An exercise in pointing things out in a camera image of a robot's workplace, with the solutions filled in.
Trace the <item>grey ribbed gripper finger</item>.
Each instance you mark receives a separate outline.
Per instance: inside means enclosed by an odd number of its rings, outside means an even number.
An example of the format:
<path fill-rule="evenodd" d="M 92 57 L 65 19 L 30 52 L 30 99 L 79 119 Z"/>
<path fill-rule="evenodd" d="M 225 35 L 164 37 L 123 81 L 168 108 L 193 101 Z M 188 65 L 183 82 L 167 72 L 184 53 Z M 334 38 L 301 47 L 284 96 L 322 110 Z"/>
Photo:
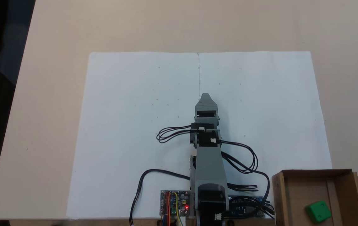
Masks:
<path fill-rule="evenodd" d="M 212 100 L 208 93 L 202 93 L 195 105 L 195 111 L 218 111 L 218 105 Z"/>

